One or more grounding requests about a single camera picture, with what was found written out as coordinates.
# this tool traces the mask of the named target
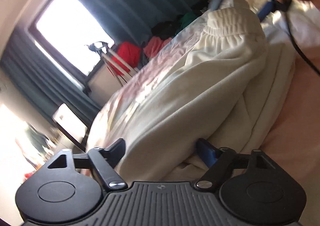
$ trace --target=bed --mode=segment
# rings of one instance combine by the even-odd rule
[[[268,0],[247,0],[257,11]],[[308,3],[296,2],[290,18],[293,34],[306,55],[318,66],[320,57],[320,13]],[[146,65],[128,84],[116,92],[102,108],[91,127],[87,149],[107,147],[117,140],[127,121],[154,91],[172,66],[199,40],[208,19],[208,12],[180,32]],[[271,14],[262,24],[269,42],[284,42],[291,47],[284,32],[280,13]],[[320,216],[320,107],[319,78],[300,59],[295,60],[295,72],[288,93],[284,95],[279,115],[266,131],[261,149],[282,166],[305,189],[308,197],[300,222],[303,225],[319,225]]]

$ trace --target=sky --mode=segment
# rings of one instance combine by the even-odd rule
[[[85,45],[114,42],[78,0],[53,0],[37,23],[37,29],[66,59],[88,75],[100,56]]]

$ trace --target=ribbed rubber surface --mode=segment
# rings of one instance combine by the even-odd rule
[[[102,207],[74,226],[248,226],[227,213],[211,193],[190,183],[135,182],[108,195]]]

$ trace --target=window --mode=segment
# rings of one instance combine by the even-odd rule
[[[101,61],[86,45],[97,41],[114,45],[78,0],[50,0],[29,30],[41,47],[82,84]]]

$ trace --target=pink bedsheet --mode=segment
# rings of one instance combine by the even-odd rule
[[[186,27],[111,97],[92,124],[87,149],[106,147],[116,140],[112,138],[112,131],[118,129],[123,120],[131,117],[175,62],[198,42],[207,19],[207,13],[204,13]]]
[[[295,13],[291,20],[300,48],[320,68],[320,12]],[[283,108],[261,149],[303,186],[302,225],[320,225],[320,77],[300,56],[295,64]]]

